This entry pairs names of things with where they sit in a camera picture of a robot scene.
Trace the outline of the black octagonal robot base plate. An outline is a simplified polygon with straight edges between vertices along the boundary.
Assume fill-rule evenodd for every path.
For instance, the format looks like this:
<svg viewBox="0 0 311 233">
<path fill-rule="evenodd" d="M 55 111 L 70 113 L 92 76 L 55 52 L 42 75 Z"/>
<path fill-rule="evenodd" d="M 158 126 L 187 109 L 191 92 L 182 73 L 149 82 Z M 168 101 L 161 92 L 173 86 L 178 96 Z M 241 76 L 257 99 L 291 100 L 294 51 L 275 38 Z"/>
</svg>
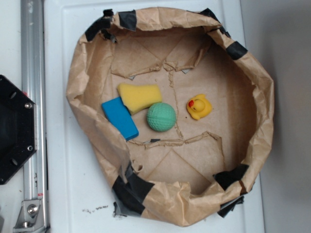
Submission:
<svg viewBox="0 0 311 233">
<path fill-rule="evenodd" d="M 7 184 L 35 152 L 35 103 L 1 75 L 0 184 Z"/>
</svg>

